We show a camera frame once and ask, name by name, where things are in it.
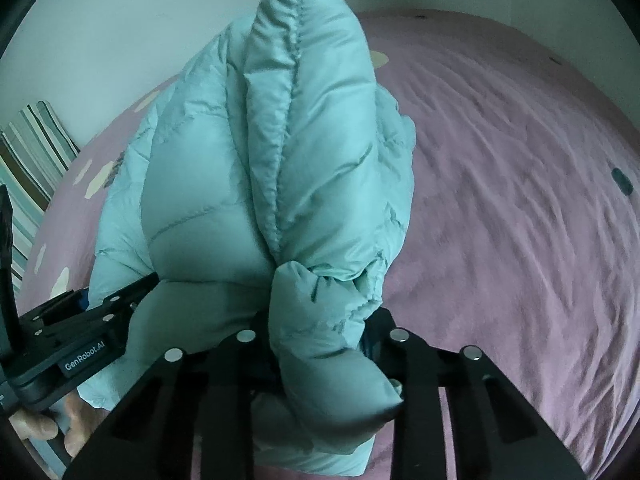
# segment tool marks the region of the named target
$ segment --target yellow spot on bed sheet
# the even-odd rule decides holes
[[[153,101],[156,97],[158,97],[159,93],[160,93],[159,90],[154,90],[153,92],[151,92],[151,94],[149,94],[144,99],[142,99],[142,101],[139,102],[138,106],[136,106],[136,108],[133,111],[135,113],[138,113],[143,108],[148,107],[151,104],[151,101]]]
[[[65,267],[64,269],[62,269],[62,272],[60,272],[60,275],[58,276],[56,283],[53,285],[49,299],[55,298],[56,296],[59,296],[63,292],[66,292],[66,287],[68,284],[69,284],[69,268]]]
[[[82,178],[86,175],[86,172],[89,171],[89,168],[91,167],[91,163],[94,160],[92,158],[90,158],[86,164],[84,165],[84,168],[82,168],[82,170],[80,170],[80,173],[78,173],[78,176],[76,176],[76,179],[74,180],[74,186],[80,182],[82,180]]]
[[[378,52],[377,50],[369,50],[369,55],[371,56],[371,62],[373,63],[373,68],[380,68],[381,66],[385,66],[389,62],[389,58],[386,54],[382,52]]]
[[[37,274],[38,271],[40,270],[40,265],[42,264],[42,259],[44,258],[44,251],[47,250],[47,245],[43,244],[43,246],[40,248],[40,251],[38,252],[38,257],[36,258],[36,265],[35,267],[33,267],[33,273]]]
[[[111,173],[111,168],[113,168],[114,162],[107,162],[102,169],[98,172],[96,176],[89,182],[89,185],[86,187],[86,193],[84,197],[89,199],[91,198],[96,191],[98,191],[104,183],[107,181],[109,174]]]

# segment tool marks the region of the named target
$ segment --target bed sheet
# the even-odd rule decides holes
[[[434,10],[362,24],[378,81],[417,127],[412,218],[385,306],[433,346],[483,348],[596,478],[640,418],[639,202],[627,195],[640,182],[638,131],[509,27]],[[65,176],[22,312],[87,284],[103,185],[158,91]],[[390,424],[378,435],[364,479],[389,478],[392,434]],[[268,468],[258,477],[312,478]]]

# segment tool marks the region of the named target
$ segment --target dark green spot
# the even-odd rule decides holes
[[[614,168],[613,171],[611,171],[611,176],[613,177],[613,180],[616,181],[616,184],[618,184],[620,191],[622,191],[626,196],[629,196],[634,192],[634,185],[618,168]]]

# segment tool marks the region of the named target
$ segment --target striped fabric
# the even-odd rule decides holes
[[[79,149],[44,101],[24,107],[0,130],[0,184],[14,208],[14,292],[44,211]]]

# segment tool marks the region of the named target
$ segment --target striped pillow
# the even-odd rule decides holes
[[[44,101],[27,105],[0,130],[0,184],[6,184],[14,208],[16,294],[44,211],[78,152]]]

